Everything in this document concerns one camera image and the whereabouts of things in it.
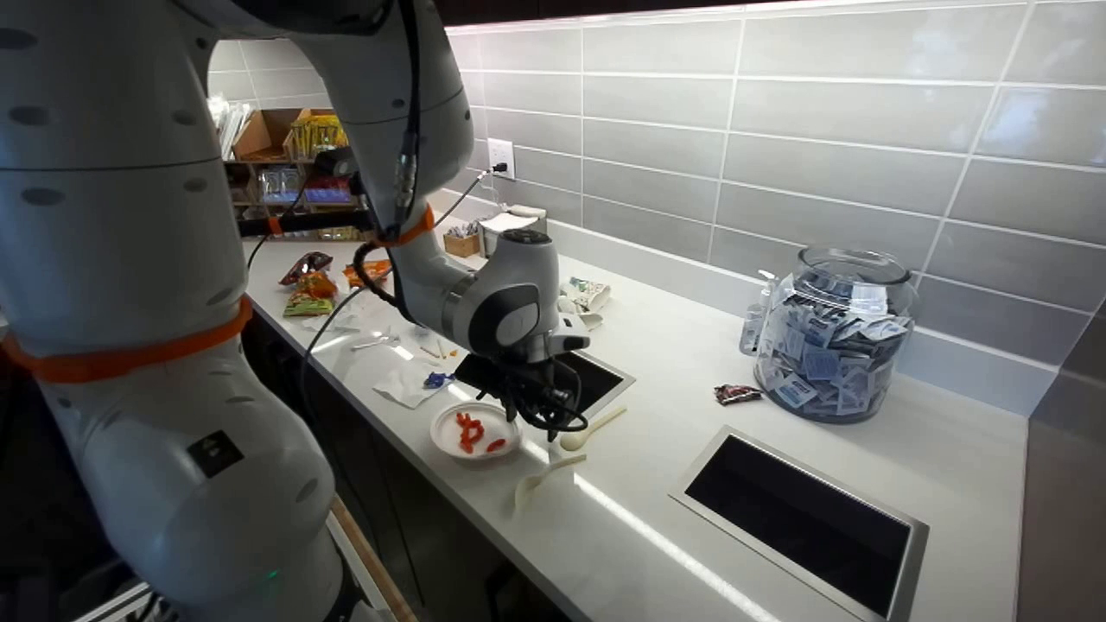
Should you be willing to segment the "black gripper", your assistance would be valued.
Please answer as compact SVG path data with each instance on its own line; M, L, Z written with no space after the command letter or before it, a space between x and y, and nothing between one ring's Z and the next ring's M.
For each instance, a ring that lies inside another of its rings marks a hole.
M495 398L509 419L524 419L548 436L586 431L586 360L558 355L548 364L501 364L472 353L456 371L456 381L472 383L479 398Z

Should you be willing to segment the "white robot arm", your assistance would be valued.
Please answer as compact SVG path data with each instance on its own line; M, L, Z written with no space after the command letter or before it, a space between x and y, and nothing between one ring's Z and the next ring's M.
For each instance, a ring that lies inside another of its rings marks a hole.
M474 147L436 0L0 0L5 348L176 622L357 622L331 465L242 353L245 251L206 94L225 37L283 37L321 75L408 322L511 376L575 348L548 235L505 235L479 274L433 235L429 200Z

